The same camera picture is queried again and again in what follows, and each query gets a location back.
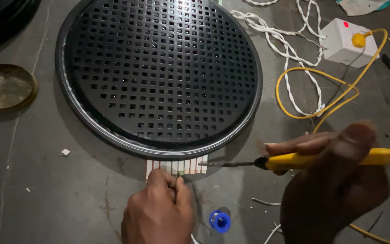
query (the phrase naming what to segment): white cable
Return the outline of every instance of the white cable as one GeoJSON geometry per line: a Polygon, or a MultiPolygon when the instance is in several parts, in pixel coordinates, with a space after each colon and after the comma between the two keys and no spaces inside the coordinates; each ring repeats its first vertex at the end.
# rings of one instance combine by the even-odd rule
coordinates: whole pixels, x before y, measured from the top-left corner
{"type": "Polygon", "coordinates": [[[191,234],[191,236],[192,236],[192,241],[194,242],[194,244],[199,244],[199,242],[195,240],[194,235],[191,234]]]}
{"type": "MultiPolygon", "coordinates": [[[[253,2],[252,0],[246,0],[246,2],[254,4],[254,5],[257,5],[257,6],[270,5],[270,4],[276,3],[278,1],[279,0],[274,0],[274,1],[271,1],[271,2],[268,2],[268,3],[257,3],[257,2],[253,2]]],[[[320,35],[320,31],[321,31],[321,29],[320,29],[321,16],[320,16],[320,8],[318,7],[317,3],[314,2],[314,0],[304,0],[304,1],[308,2],[308,10],[306,12],[306,16],[303,14],[303,10],[300,7],[299,0],[296,0],[297,8],[298,8],[298,10],[300,12],[300,15],[302,16],[303,22],[305,23],[303,25],[302,29],[300,31],[298,31],[298,32],[300,33],[301,31],[305,30],[305,28],[308,28],[308,30],[309,30],[309,32],[311,32],[311,34],[313,34],[314,36],[318,37],[318,42],[319,42],[319,49],[318,49],[318,51],[319,51],[319,55],[317,57],[317,62],[316,63],[311,63],[311,62],[309,62],[309,61],[307,61],[305,59],[302,59],[302,58],[298,57],[295,49],[293,47],[291,47],[290,44],[287,41],[285,41],[283,35],[295,36],[296,32],[283,31],[283,30],[280,30],[280,29],[269,27],[267,25],[267,23],[263,19],[258,17],[256,14],[252,14],[252,13],[243,14],[242,12],[235,11],[235,10],[231,11],[230,13],[237,19],[244,19],[246,24],[249,25],[250,27],[252,27],[253,29],[255,29],[257,31],[260,31],[260,32],[264,32],[266,34],[266,39],[267,39],[267,42],[269,43],[270,47],[275,52],[279,53],[279,55],[281,55],[284,58],[286,58],[285,65],[284,65],[284,70],[287,70],[287,68],[288,68],[288,60],[289,59],[293,59],[293,60],[297,61],[302,67],[305,67],[304,64],[306,64],[308,66],[315,67],[321,61],[322,51],[323,51],[323,49],[321,48],[321,44],[322,44],[322,40],[326,39],[326,36],[321,36],[320,35]],[[317,14],[318,14],[318,25],[317,25],[317,32],[318,33],[315,33],[313,31],[313,29],[311,28],[311,26],[309,26],[309,23],[308,23],[308,17],[309,17],[309,11],[311,10],[311,4],[314,4],[316,6],[316,11],[317,11],[317,14]],[[282,42],[282,44],[284,45],[284,48],[285,48],[285,52],[284,53],[279,51],[278,48],[275,45],[273,45],[273,43],[270,41],[270,35],[272,35],[274,38],[276,38],[280,42],[282,42]]],[[[305,73],[309,76],[309,78],[311,79],[312,83],[314,83],[314,85],[316,86],[316,89],[317,89],[318,105],[317,105],[317,109],[315,110],[315,113],[316,113],[316,112],[318,112],[318,111],[320,111],[320,110],[325,108],[325,104],[322,103],[322,91],[321,91],[317,81],[315,80],[315,78],[311,75],[311,73],[309,71],[307,71],[307,70],[305,71],[305,73]]],[[[285,77],[286,87],[287,87],[287,91],[288,91],[288,95],[289,95],[290,101],[293,104],[293,106],[296,109],[296,111],[299,112],[300,114],[303,114],[303,115],[306,115],[306,116],[311,115],[311,114],[307,114],[307,113],[302,112],[302,110],[296,105],[296,103],[294,101],[294,97],[293,97],[293,95],[291,93],[290,83],[288,82],[288,74],[285,74],[284,77],[285,77]]]]}
{"type": "Polygon", "coordinates": [[[270,233],[269,237],[267,238],[266,242],[264,242],[264,244],[267,244],[270,241],[270,239],[272,238],[274,233],[279,229],[279,227],[281,227],[281,225],[276,226],[276,228],[274,228],[274,230],[272,230],[272,233],[270,233]]]}
{"type": "Polygon", "coordinates": [[[252,198],[252,201],[255,201],[255,202],[259,202],[259,203],[262,203],[262,204],[265,204],[265,205],[272,205],[272,206],[278,206],[278,205],[281,205],[281,203],[275,203],[275,202],[265,202],[265,201],[262,201],[260,199],[256,199],[256,198],[252,198]]]}

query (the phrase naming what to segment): white twisted wire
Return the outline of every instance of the white twisted wire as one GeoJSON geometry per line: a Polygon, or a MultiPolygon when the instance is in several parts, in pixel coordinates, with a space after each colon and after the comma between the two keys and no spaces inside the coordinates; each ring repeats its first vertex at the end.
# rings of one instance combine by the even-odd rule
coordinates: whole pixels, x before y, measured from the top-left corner
{"type": "MultiPolygon", "coordinates": [[[[276,3],[278,1],[279,0],[274,0],[274,1],[271,1],[271,2],[268,2],[268,3],[257,3],[257,2],[253,2],[252,0],[246,0],[246,2],[254,4],[254,5],[257,5],[257,6],[270,5],[270,4],[276,3]]],[[[291,47],[290,44],[287,41],[285,41],[283,35],[294,36],[294,35],[296,35],[295,32],[283,31],[283,30],[280,30],[280,29],[269,27],[267,25],[267,23],[263,19],[261,19],[259,16],[257,16],[256,14],[252,14],[252,13],[243,14],[242,12],[235,11],[235,10],[231,11],[230,13],[237,19],[244,19],[246,24],[249,25],[250,27],[252,27],[253,29],[265,33],[266,40],[269,43],[270,47],[275,52],[279,53],[279,55],[281,55],[284,58],[286,58],[285,65],[284,65],[284,70],[287,70],[287,68],[288,68],[288,60],[289,59],[293,59],[293,60],[297,61],[302,67],[305,67],[304,63],[306,65],[308,65],[308,66],[315,67],[321,61],[322,51],[323,51],[323,49],[321,48],[321,44],[322,44],[322,40],[325,39],[326,36],[321,36],[320,35],[320,31],[321,31],[321,29],[320,29],[320,23],[321,23],[320,8],[318,7],[317,3],[314,2],[314,0],[305,0],[305,1],[308,2],[308,10],[306,12],[306,16],[303,14],[303,10],[300,7],[299,0],[296,0],[297,8],[299,9],[299,12],[300,12],[300,15],[302,16],[303,22],[305,23],[303,25],[303,27],[301,28],[301,30],[298,31],[298,32],[300,33],[301,31],[305,30],[305,28],[308,28],[308,30],[309,30],[309,32],[311,32],[311,34],[313,34],[314,36],[318,37],[318,42],[319,42],[319,46],[320,47],[318,49],[319,55],[317,57],[317,62],[316,63],[311,63],[311,62],[309,62],[309,61],[307,61],[305,59],[302,59],[299,56],[297,56],[297,53],[296,53],[295,49],[293,47],[291,47]],[[308,17],[309,17],[309,11],[311,10],[311,4],[314,4],[316,6],[316,11],[317,11],[317,14],[318,14],[318,25],[317,25],[317,32],[318,33],[315,33],[313,31],[313,29],[309,26],[309,23],[308,23],[308,17]],[[284,53],[279,51],[278,48],[275,45],[273,45],[273,43],[270,41],[269,34],[272,35],[274,38],[278,39],[284,45],[284,48],[285,48],[285,52],[284,53]]],[[[307,71],[307,70],[305,71],[305,73],[309,76],[309,78],[311,79],[312,83],[314,83],[314,85],[316,86],[317,95],[318,95],[318,107],[317,107],[315,112],[318,112],[318,111],[320,111],[320,110],[325,108],[324,103],[322,103],[322,91],[321,91],[317,81],[315,80],[315,78],[311,75],[311,73],[309,71],[307,71]]],[[[293,106],[296,109],[296,111],[299,112],[300,114],[303,114],[303,115],[310,115],[310,114],[304,113],[296,105],[296,103],[294,101],[294,97],[293,97],[293,95],[291,93],[291,87],[290,87],[290,83],[288,81],[288,74],[285,74],[284,77],[285,77],[286,87],[287,87],[287,91],[288,91],[288,95],[289,95],[290,101],[293,104],[293,106]]]]}
{"type": "Polygon", "coordinates": [[[252,0],[245,0],[245,1],[248,3],[251,3],[253,5],[257,5],[257,6],[266,6],[266,5],[270,5],[270,4],[274,4],[276,2],[279,2],[279,0],[273,0],[273,1],[268,2],[268,3],[257,3],[257,2],[252,2],[252,0]]]}

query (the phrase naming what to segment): yellow power cord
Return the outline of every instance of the yellow power cord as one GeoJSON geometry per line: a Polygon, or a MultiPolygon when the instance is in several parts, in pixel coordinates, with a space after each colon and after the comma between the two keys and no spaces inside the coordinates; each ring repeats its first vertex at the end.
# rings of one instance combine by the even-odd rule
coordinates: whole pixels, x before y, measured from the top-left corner
{"type": "MultiPolygon", "coordinates": [[[[355,97],[357,97],[359,95],[359,90],[355,87],[355,85],[360,81],[360,79],[364,76],[364,74],[366,73],[366,71],[368,70],[368,68],[371,66],[371,64],[374,62],[374,60],[377,58],[377,55],[380,53],[380,51],[382,50],[384,44],[386,43],[386,40],[388,38],[387,36],[387,31],[385,29],[376,29],[376,30],[371,30],[371,31],[368,31],[367,33],[364,34],[364,37],[368,37],[368,36],[371,36],[374,32],[383,32],[384,33],[384,37],[383,37],[383,41],[382,41],[382,44],[380,45],[380,47],[377,49],[376,53],[374,54],[373,58],[371,58],[371,61],[367,64],[367,66],[365,67],[365,69],[362,71],[362,73],[360,73],[359,77],[355,80],[355,82],[353,82],[353,84],[348,84],[346,83],[345,81],[342,81],[340,79],[337,79],[335,77],[333,77],[332,75],[328,75],[324,72],[321,72],[319,70],[316,70],[316,69],[310,69],[310,68],[304,68],[304,67],[296,67],[296,68],[291,68],[291,69],[287,69],[286,71],[284,71],[284,73],[282,73],[282,75],[278,78],[278,82],[276,83],[276,99],[278,100],[278,104],[279,104],[279,107],[281,107],[282,111],[284,111],[285,114],[287,114],[288,116],[292,117],[292,118],[295,118],[295,119],[309,119],[309,118],[313,118],[321,113],[324,113],[326,110],[328,110],[329,108],[333,107],[333,105],[335,105],[341,98],[343,98],[349,91],[351,91],[352,89],[354,89],[356,91],[356,93],[348,98],[347,100],[345,100],[344,102],[340,103],[338,106],[336,106],[335,108],[333,108],[331,111],[327,112],[323,118],[320,120],[320,122],[318,123],[318,125],[314,128],[314,131],[312,133],[316,133],[317,130],[320,128],[320,125],[327,119],[327,117],[329,117],[329,115],[331,115],[333,112],[335,112],[338,108],[340,108],[341,106],[343,106],[344,104],[348,103],[349,101],[353,100],[355,97]],[[315,73],[318,73],[318,74],[321,74],[321,75],[324,75],[332,80],[335,80],[335,81],[338,81],[339,83],[342,83],[344,85],[347,85],[348,88],[347,90],[345,90],[337,99],[335,99],[332,103],[330,103],[329,105],[327,105],[324,109],[320,110],[319,112],[317,113],[314,113],[312,115],[308,115],[308,116],[295,116],[295,115],[292,115],[290,114],[285,108],[284,106],[282,105],[282,102],[281,102],[281,99],[279,98],[279,83],[281,82],[282,78],[284,77],[285,74],[287,74],[288,72],[290,71],[293,71],[293,70],[308,70],[308,71],[311,71],[311,72],[315,72],[315,73]]],[[[371,233],[368,233],[366,232],[365,230],[362,230],[361,228],[357,227],[356,225],[353,225],[353,224],[350,224],[350,227],[352,229],[354,229],[355,231],[361,233],[362,235],[374,240],[374,241],[377,241],[379,243],[383,243],[383,244],[390,244],[390,241],[388,240],[385,240],[381,237],[378,237],[376,235],[373,235],[371,233]]]]}

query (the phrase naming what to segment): concrete floor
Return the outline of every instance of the concrete floor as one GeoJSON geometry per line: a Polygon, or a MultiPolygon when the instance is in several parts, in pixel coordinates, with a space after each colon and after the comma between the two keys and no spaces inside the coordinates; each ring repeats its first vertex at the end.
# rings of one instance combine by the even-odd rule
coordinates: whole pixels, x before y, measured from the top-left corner
{"type": "MultiPolygon", "coordinates": [[[[0,63],[23,66],[39,81],[39,93],[30,107],[0,113],[0,244],[117,244],[127,200],[145,185],[145,161],[94,136],[69,108],[58,85],[54,67],[57,34],[78,2],[42,0],[28,27],[0,47],[0,63]],[[67,158],[59,155],[64,148],[72,152],[67,158]]],[[[390,7],[365,16],[347,17],[333,0],[322,0],[319,5],[322,27],[334,18],[341,18],[369,29],[386,28],[390,36],[390,7]]],[[[223,7],[258,14],[268,24],[284,30],[297,31],[303,25],[293,0],[282,0],[269,7],[224,0],[223,7]]],[[[315,27],[314,13],[310,22],[315,27]]],[[[263,64],[263,96],[252,124],[233,142],[209,155],[210,159],[254,159],[264,153],[264,142],[284,141],[313,129],[310,120],[292,119],[280,110],[274,87],[285,59],[268,47],[264,34],[241,23],[263,64]]],[[[296,37],[287,40],[301,57],[315,60],[318,49],[312,43],[296,37]]],[[[390,43],[382,53],[390,57],[390,43]]],[[[361,72],[324,60],[317,69],[335,77],[345,76],[345,81],[353,81],[361,72]]],[[[326,103],[336,86],[322,77],[317,79],[326,103]]],[[[290,83],[300,108],[306,112],[314,110],[316,93],[308,77],[294,72],[290,83]]],[[[369,119],[378,126],[380,145],[390,147],[390,71],[377,60],[357,87],[361,95],[330,116],[320,131],[341,130],[356,120],[369,119]]],[[[281,94],[286,108],[293,111],[285,85],[281,94]]],[[[291,173],[280,177],[251,167],[210,168],[206,175],[187,176],[198,216],[194,235],[205,244],[263,243],[274,228],[273,221],[279,222],[279,207],[262,206],[251,202],[251,198],[279,202],[291,178],[291,173]],[[231,212],[231,229],[224,235],[210,232],[205,226],[211,211],[219,207],[231,212]]],[[[368,229],[382,211],[371,232],[390,240],[390,198],[355,224],[368,229]]],[[[274,235],[271,243],[284,243],[281,234],[274,235]]],[[[346,228],[338,235],[337,243],[374,241],[346,228]]]]}

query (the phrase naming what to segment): extension socket box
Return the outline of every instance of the extension socket box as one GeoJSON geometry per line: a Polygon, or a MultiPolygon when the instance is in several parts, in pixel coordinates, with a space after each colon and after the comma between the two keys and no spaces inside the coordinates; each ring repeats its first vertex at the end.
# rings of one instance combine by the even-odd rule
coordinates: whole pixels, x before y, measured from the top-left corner
{"type": "Polygon", "coordinates": [[[322,36],[327,36],[326,39],[322,40],[322,46],[327,48],[323,51],[325,59],[356,68],[368,64],[377,51],[373,35],[365,39],[366,45],[363,48],[355,47],[351,43],[354,34],[365,34],[368,31],[370,30],[367,28],[342,19],[332,20],[320,32],[322,36]]]}

